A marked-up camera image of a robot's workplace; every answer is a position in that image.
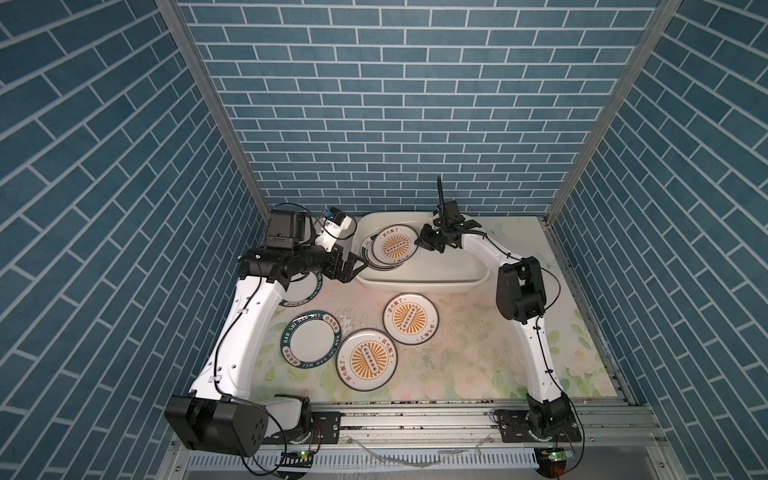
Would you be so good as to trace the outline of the aluminium mounting rail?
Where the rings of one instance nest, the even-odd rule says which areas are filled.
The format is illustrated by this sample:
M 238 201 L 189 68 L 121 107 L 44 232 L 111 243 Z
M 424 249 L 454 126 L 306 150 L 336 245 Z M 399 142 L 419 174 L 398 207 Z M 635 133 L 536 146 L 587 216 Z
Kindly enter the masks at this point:
M 385 448 L 459 448 L 485 442 L 546 445 L 645 446 L 662 439 L 661 428 L 647 407 L 597 402 L 575 406 L 582 440 L 571 443 L 504 443 L 490 418 L 493 410 L 525 410 L 521 402 L 384 402 L 368 404 L 311 404 L 311 413 L 339 411 L 342 414 L 337 444 L 359 442 Z M 281 445 L 275 435 L 260 448 Z

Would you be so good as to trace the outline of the near green rim text plate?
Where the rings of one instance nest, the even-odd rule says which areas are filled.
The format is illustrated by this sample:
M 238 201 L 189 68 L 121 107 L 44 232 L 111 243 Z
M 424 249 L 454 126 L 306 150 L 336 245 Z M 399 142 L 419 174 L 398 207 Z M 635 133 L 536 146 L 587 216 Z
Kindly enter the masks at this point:
M 295 368 L 313 369 L 332 359 L 341 341 L 339 321 L 326 311 L 313 310 L 288 323 L 280 338 L 280 353 Z

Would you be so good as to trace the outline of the left aluminium corner post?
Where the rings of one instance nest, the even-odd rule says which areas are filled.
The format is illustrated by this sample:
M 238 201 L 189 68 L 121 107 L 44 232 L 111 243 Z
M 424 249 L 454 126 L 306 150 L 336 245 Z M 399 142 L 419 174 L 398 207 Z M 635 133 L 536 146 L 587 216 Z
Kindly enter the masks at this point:
M 189 72 L 224 140 L 258 211 L 266 217 L 269 204 L 255 178 L 248 157 L 237 137 L 204 59 L 177 1 L 157 0 L 157 7 L 174 39 Z

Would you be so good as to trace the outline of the white plastic bin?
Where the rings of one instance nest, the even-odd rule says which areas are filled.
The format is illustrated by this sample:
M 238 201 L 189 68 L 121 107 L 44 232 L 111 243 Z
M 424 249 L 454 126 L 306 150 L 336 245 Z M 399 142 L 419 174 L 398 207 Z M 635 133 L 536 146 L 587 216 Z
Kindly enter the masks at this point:
M 433 217 L 429 212 L 378 212 L 361 217 L 352 246 L 359 253 L 363 241 L 394 224 L 420 231 Z M 461 249 L 447 247 L 443 253 L 419 248 L 403 266 L 389 271 L 366 268 L 356 280 L 371 290 L 393 293 L 464 293 L 489 278 L 489 269 Z

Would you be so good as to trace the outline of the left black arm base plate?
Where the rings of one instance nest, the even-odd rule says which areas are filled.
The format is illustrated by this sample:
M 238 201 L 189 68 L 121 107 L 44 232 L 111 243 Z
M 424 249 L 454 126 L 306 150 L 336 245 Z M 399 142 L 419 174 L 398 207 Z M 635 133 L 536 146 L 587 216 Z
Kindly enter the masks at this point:
M 289 431 L 288 443 L 300 445 L 312 441 L 315 445 L 337 444 L 341 418 L 342 414 L 339 411 L 312 412 L 308 430 L 304 430 L 303 426 L 298 426 Z

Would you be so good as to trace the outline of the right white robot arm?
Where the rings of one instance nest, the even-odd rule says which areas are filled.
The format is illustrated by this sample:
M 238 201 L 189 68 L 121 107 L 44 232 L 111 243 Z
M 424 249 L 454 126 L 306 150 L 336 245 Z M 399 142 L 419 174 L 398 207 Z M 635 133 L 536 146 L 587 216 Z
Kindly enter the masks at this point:
M 493 240 L 481 225 L 459 211 L 438 208 L 425 224 L 416 244 L 442 253 L 462 249 L 497 274 L 496 307 L 512 322 L 520 337 L 526 362 L 528 414 L 533 437 L 545 441 L 576 421 L 573 405 L 554 371 L 545 332 L 547 297 L 539 261 L 511 252 Z

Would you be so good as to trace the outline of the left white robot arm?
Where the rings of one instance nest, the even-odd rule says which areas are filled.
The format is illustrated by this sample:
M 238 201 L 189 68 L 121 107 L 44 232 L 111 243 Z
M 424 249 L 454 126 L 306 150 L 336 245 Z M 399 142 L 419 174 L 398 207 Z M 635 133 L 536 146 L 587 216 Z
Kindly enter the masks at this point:
M 185 395 L 174 395 L 164 415 L 189 450 L 253 456 L 275 435 L 288 442 L 310 430 L 308 398 L 250 399 L 255 360 L 270 320 L 297 275 L 321 273 L 348 283 L 367 266 L 340 246 L 254 248 L 240 260 L 233 303 L 209 359 Z

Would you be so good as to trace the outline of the green red rim plate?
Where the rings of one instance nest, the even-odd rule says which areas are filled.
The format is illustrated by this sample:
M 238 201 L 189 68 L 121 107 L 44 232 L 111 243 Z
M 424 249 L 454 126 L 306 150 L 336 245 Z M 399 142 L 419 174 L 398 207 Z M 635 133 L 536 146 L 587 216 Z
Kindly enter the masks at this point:
M 361 255 L 367 261 L 368 266 L 375 271 L 391 271 L 397 268 L 397 265 L 387 265 L 379 262 L 375 259 L 372 253 L 373 242 L 376 238 L 376 234 L 371 235 L 361 244 Z

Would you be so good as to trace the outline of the orange sunburst plate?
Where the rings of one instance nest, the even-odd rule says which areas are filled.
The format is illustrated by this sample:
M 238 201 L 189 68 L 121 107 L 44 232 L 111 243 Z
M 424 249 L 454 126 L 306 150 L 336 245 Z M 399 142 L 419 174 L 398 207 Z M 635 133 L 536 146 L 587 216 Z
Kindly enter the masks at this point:
M 395 224 L 381 230 L 371 247 L 373 257 L 390 266 L 409 260 L 417 251 L 417 232 L 409 225 Z
M 398 366 L 394 341 L 383 331 L 361 329 L 350 334 L 340 345 L 336 370 L 348 388 L 371 392 L 386 385 Z
M 435 304 L 424 295 L 403 293 L 386 304 L 382 321 L 393 340 L 416 346 L 434 337 L 439 328 L 439 313 Z

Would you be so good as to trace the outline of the right green circuit board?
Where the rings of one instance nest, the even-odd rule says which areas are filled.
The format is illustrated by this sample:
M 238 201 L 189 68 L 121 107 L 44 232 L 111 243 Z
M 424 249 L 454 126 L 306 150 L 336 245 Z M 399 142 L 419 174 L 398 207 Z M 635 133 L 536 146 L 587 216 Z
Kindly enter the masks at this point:
M 536 449 L 535 453 L 539 469 L 564 471 L 567 467 L 568 454 L 563 449 Z

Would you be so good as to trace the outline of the green rim text plate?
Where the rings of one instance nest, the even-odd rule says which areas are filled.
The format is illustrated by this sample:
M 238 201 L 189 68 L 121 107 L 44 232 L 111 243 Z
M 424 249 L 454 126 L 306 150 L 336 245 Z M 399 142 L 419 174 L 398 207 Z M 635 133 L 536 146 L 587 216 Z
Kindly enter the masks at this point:
M 341 341 L 339 321 L 326 311 L 313 310 L 288 323 L 280 338 L 280 353 L 295 368 L 313 369 L 332 359 Z
M 313 300 L 321 291 L 323 277 L 320 273 L 295 275 L 280 301 L 283 307 L 299 307 Z

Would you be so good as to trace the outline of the far green rim text plate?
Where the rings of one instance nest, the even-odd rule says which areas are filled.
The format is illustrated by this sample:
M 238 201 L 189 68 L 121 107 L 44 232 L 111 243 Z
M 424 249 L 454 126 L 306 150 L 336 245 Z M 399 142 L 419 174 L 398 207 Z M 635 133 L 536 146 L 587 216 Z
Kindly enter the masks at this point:
M 299 307 L 313 300 L 321 291 L 323 277 L 320 273 L 295 275 L 280 301 L 283 307 Z

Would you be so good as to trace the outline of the right aluminium corner post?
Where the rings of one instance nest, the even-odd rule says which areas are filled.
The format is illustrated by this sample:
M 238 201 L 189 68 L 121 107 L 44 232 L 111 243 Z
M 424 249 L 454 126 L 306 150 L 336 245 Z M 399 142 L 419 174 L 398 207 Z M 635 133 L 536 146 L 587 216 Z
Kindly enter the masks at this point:
M 553 202 L 546 210 L 543 217 L 543 225 L 546 228 L 554 228 L 556 219 L 563 211 L 568 198 L 589 166 L 598 146 L 604 139 L 611 123 L 629 95 L 674 14 L 680 8 L 681 3 L 681 0 L 662 0 L 658 2 L 637 45 L 632 50 L 626 65 L 615 82 L 605 105 L 597 115 L 591 131 L 585 137 L 581 150 L 575 156 Z

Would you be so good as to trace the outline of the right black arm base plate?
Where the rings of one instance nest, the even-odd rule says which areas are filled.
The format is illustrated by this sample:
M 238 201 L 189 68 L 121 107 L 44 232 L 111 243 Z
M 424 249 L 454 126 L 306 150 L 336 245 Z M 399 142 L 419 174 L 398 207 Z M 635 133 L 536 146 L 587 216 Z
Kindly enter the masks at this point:
M 576 420 L 567 421 L 549 433 L 536 434 L 531 430 L 527 416 L 528 412 L 525 410 L 497 409 L 490 414 L 504 443 L 555 441 L 576 443 L 582 440 L 582 430 Z

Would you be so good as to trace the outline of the aluminium corner post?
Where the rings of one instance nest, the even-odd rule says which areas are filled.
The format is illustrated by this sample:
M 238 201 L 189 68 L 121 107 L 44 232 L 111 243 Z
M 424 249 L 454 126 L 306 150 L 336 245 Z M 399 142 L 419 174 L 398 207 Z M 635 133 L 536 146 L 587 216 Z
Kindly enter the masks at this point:
M 189 72 L 224 140 L 258 211 L 266 217 L 269 204 L 255 178 L 248 157 L 237 137 L 204 59 L 177 1 L 157 0 L 157 7 L 174 39 Z
M 563 211 L 568 198 L 589 166 L 598 146 L 604 139 L 611 123 L 629 95 L 674 14 L 680 8 L 681 3 L 681 0 L 662 0 L 658 2 L 637 45 L 632 50 L 626 65 L 615 82 L 605 105 L 597 115 L 591 131 L 585 137 L 581 150 L 575 156 L 553 202 L 546 210 L 543 217 L 543 225 L 546 228 L 554 228 L 556 219 Z

